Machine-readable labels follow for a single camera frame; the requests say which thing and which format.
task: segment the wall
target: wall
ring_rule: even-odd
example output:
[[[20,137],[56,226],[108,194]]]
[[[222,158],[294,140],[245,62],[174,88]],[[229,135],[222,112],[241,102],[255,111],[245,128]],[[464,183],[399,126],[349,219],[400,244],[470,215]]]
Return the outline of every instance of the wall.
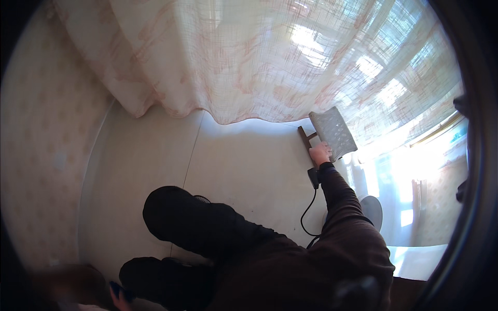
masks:
[[[1,212],[28,269],[79,261],[83,179],[112,101],[44,2],[1,86]]]

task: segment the person's arm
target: person's arm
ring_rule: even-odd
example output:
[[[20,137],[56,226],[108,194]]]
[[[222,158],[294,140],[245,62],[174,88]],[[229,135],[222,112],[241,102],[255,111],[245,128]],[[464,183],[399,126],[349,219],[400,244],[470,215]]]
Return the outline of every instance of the person's arm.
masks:
[[[357,282],[364,277],[374,277],[380,291],[378,300],[365,300],[365,297],[358,303],[373,303],[374,309],[386,310],[394,266],[389,261],[389,250],[384,239],[363,215],[353,189],[330,163],[330,148],[327,144],[322,142],[309,152],[320,167],[318,179],[328,210],[320,239],[309,253],[334,283]]]

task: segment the sheer curtain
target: sheer curtain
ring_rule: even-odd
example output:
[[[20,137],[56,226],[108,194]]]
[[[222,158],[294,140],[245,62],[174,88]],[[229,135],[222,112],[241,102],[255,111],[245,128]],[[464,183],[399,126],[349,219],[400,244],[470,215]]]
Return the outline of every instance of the sheer curtain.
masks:
[[[136,117],[220,124],[337,106],[358,145],[400,144],[454,112],[453,49],[424,0],[54,0],[74,44]]]

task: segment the white tile floor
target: white tile floor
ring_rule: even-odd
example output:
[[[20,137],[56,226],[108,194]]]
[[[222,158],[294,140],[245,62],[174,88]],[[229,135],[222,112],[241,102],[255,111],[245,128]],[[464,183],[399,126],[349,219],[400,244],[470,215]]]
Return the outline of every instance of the white tile floor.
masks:
[[[232,206],[247,220],[286,234],[306,246],[311,237],[299,219],[313,197],[311,160],[297,126],[259,119],[217,124],[198,110],[183,119],[153,107],[139,119],[115,105],[99,135],[85,177],[80,207],[79,249],[109,280],[133,257],[204,259],[157,240],[142,219],[148,194],[165,185],[183,187]],[[304,219],[318,233],[325,199],[318,192]]]

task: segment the black pants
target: black pants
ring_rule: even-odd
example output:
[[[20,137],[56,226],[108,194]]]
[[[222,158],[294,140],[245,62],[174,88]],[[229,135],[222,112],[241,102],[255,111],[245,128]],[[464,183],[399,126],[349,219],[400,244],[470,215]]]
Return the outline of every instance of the black pants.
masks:
[[[120,271],[123,287],[169,310],[202,310],[213,295],[216,269],[255,246],[285,236],[249,222],[226,204],[206,204],[187,191],[161,187],[145,201],[150,233],[215,261],[215,267],[185,266],[172,258],[134,258]]]

